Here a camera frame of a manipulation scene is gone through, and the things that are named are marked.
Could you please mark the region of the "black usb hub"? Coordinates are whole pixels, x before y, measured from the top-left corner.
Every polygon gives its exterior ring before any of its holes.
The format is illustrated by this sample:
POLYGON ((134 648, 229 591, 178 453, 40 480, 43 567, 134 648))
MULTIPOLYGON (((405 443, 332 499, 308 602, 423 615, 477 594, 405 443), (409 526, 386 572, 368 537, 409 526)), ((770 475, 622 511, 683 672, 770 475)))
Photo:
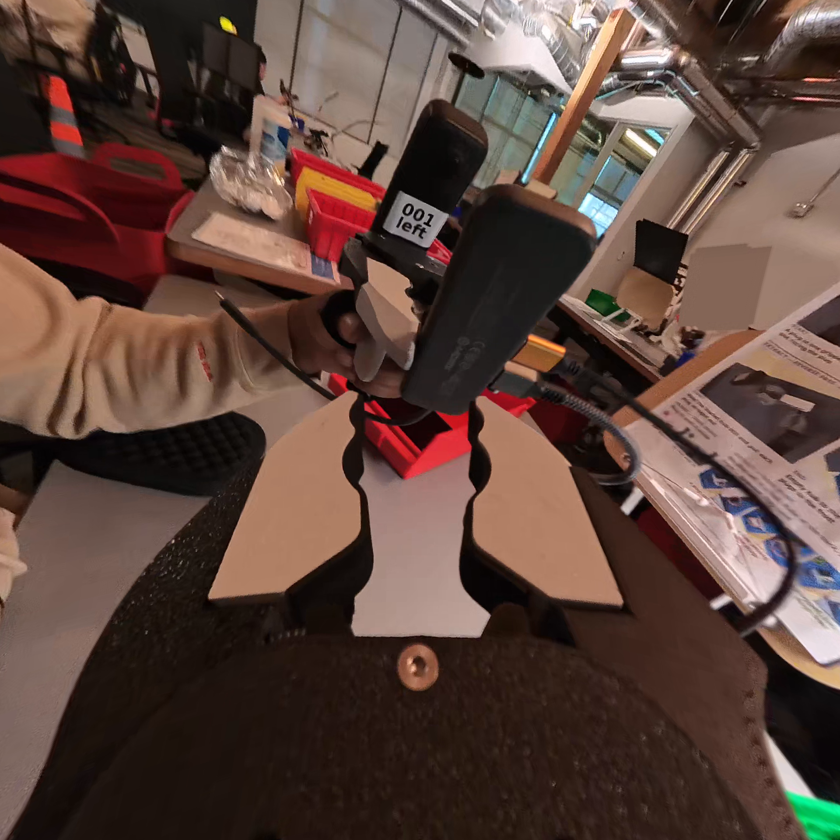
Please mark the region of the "black usb hub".
MULTIPOLYGON (((593 222, 570 206, 519 185, 486 189, 420 322, 402 386, 419 413, 405 424, 466 412, 582 273, 596 240, 593 222)), ((399 424, 368 409, 364 420, 399 424)))

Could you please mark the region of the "long red crate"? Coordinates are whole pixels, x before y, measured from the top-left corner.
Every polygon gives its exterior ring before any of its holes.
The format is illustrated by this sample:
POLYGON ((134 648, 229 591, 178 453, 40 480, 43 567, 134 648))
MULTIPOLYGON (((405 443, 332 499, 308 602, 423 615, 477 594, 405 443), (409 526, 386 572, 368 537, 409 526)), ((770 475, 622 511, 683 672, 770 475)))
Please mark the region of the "long red crate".
POLYGON ((382 200, 385 196, 386 189, 383 186, 344 170, 325 158, 304 150, 291 148, 287 155, 287 169, 293 184, 298 182, 299 175, 306 168, 358 188, 373 195, 378 200, 382 200))

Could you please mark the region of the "black usb cable orange plug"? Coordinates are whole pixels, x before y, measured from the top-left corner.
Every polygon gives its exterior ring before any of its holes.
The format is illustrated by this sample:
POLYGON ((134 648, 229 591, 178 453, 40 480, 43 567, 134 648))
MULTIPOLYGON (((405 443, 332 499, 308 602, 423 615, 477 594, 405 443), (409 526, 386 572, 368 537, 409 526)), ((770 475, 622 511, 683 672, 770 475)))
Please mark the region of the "black usb cable orange plug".
POLYGON ((583 398, 547 382, 545 380, 547 375, 558 375, 564 379, 582 375, 592 380, 609 391, 621 406, 632 409, 638 417, 656 428, 685 455, 696 461, 699 466, 711 468, 719 477, 730 481, 751 499, 782 541, 786 565, 783 576, 770 598, 757 604, 750 613, 742 615, 736 628, 741 637, 746 637, 756 632, 760 627, 766 626, 769 621, 780 619, 781 609, 789 601, 794 591, 795 578, 799 568, 799 554, 795 546, 795 535, 780 517, 771 510, 769 502, 761 498, 759 492, 746 479, 737 476, 714 455, 698 446, 693 433, 689 430, 680 432, 675 429, 664 418, 632 397, 620 385, 611 385, 604 376, 586 371, 578 363, 568 360, 566 355, 567 350, 564 347, 542 339, 540 336, 531 335, 508 364, 516 364, 535 373, 535 383, 526 390, 527 395, 558 406, 568 407, 573 412, 587 417, 592 424, 614 438, 623 447, 625 463, 623 471, 612 474, 592 472, 590 476, 598 484, 604 487, 619 487, 634 482, 641 473, 643 458, 628 432, 624 431, 623 427, 619 426, 612 416, 605 414, 601 409, 589 404, 583 398))

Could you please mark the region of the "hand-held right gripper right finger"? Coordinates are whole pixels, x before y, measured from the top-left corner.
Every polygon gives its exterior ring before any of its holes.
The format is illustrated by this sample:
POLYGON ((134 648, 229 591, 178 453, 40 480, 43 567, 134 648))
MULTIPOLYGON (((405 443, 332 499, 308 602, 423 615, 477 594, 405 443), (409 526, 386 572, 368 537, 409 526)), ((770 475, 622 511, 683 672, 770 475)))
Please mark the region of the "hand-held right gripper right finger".
POLYGON ((472 502, 472 539, 501 573, 556 602, 622 607, 566 458, 489 398, 476 402, 472 454, 489 461, 472 502))

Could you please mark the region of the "green plastic bin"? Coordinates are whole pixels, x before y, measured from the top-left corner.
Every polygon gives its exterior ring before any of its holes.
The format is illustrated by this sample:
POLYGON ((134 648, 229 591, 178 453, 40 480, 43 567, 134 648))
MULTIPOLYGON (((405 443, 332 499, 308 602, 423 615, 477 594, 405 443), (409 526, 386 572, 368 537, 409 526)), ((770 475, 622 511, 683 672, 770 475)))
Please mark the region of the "green plastic bin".
POLYGON ((792 791, 786 795, 808 839, 839 839, 839 804, 792 791))

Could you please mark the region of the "instruction poster sheet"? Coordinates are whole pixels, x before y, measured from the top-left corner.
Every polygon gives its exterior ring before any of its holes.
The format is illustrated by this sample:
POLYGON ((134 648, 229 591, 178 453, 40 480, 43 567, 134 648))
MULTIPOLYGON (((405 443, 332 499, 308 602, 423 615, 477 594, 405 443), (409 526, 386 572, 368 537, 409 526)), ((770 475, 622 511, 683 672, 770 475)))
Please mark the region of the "instruction poster sheet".
POLYGON ((838 304, 835 286, 655 410, 766 508, 650 423, 628 429, 644 458, 641 487, 748 609, 771 598, 788 564, 767 510, 791 531, 797 570, 770 624, 822 667, 839 657, 838 304))

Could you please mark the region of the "red plastic bin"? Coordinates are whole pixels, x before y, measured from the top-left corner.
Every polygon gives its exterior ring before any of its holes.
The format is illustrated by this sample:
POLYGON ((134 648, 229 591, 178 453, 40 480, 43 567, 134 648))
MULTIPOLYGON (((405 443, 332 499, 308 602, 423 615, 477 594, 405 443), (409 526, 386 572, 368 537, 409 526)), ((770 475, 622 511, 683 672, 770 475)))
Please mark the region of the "red plastic bin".
POLYGON ((365 434, 373 447, 403 479, 408 480, 443 466, 470 451, 469 415, 431 413, 405 424, 419 409, 402 398, 384 398, 368 404, 378 417, 399 421, 396 426, 369 422, 365 434))

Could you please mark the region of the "orange traffic cone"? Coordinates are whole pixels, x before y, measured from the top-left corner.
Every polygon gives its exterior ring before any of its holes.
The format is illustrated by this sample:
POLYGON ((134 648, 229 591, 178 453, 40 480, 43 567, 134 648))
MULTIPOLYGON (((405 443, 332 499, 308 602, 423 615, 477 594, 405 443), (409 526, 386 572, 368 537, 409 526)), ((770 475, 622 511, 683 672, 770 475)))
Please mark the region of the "orange traffic cone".
POLYGON ((67 83, 62 77, 43 73, 41 87, 49 106, 49 132, 54 150, 85 160, 83 139, 67 83))

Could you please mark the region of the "black wrist rest pad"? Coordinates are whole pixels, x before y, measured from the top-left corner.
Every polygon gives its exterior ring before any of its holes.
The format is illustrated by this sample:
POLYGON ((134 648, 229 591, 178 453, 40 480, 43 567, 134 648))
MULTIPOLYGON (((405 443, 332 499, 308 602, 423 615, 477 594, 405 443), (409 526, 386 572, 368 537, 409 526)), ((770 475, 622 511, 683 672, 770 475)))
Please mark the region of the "black wrist rest pad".
POLYGON ((52 445, 54 459, 81 474, 184 497, 213 496, 265 452, 263 428, 240 413, 52 445))

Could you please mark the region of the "crumpled aluminium foil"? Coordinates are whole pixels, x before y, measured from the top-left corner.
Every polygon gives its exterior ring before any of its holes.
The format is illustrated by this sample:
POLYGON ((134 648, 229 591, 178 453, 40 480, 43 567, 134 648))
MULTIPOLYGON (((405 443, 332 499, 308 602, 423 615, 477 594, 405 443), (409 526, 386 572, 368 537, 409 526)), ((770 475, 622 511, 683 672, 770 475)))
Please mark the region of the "crumpled aluminium foil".
POLYGON ((208 165, 210 183, 226 203, 278 221, 295 206, 286 181, 261 155, 222 145, 208 165))

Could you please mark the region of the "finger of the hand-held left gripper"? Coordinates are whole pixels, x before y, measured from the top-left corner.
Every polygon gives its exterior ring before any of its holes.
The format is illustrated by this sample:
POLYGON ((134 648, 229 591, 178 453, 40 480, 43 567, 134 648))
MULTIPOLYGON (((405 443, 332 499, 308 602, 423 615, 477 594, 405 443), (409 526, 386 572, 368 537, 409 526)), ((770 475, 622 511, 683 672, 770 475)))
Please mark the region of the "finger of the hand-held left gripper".
POLYGON ((386 359, 402 371, 413 366, 419 320, 406 291, 408 279, 382 262, 366 260, 359 317, 369 337, 359 342, 359 371, 378 371, 386 359))

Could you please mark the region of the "silver duct pipes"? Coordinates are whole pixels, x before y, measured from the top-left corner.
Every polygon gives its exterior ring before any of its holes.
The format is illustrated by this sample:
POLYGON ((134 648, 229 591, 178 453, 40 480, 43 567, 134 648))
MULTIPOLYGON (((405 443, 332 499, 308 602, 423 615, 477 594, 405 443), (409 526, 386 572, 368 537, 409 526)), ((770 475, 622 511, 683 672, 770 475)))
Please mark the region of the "silver duct pipes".
POLYGON ((761 107, 838 109, 838 1, 644 1, 648 39, 613 63, 599 98, 666 93, 716 139, 760 146, 761 107))

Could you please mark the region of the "person's left hand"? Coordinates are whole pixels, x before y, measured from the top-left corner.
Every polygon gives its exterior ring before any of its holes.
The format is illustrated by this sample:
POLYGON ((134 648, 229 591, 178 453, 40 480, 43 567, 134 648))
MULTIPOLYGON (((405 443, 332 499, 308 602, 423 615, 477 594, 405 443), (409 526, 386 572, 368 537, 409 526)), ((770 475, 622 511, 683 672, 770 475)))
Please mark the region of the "person's left hand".
POLYGON ((393 361, 385 360, 371 381, 364 381, 355 370, 355 351, 371 339, 364 321, 353 310, 339 313, 335 333, 324 325, 322 311, 339 293, 294 302, 288 312, 291 358, 303 372, 342 376, 372 397, 397 398, 403 393, 405 372, 393 361))

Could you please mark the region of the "white wipes canister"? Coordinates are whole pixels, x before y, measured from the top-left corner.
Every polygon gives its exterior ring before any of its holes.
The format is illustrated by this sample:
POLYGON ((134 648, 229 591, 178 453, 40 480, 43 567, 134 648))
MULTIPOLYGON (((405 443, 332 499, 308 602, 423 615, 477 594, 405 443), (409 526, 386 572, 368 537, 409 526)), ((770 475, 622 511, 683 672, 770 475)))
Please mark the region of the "white wipes canister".
POLYGON ((291 117, 287 106, 266 95, 254 99, 248 152, 256 161, 270 164, 278 175, 287 170, 291 117))

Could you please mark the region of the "red slatted crate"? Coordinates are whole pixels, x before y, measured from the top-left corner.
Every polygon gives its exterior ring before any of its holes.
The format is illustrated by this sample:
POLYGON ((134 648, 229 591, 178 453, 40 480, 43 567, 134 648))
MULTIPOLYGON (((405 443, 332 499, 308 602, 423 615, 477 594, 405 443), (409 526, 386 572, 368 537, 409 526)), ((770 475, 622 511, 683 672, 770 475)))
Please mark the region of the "red slatted crate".
POLYGON ((338 262, 347 242, 371 228, 377 206, 367 209, 310 187, 307 195, 310 251, 319 259, 338 262))

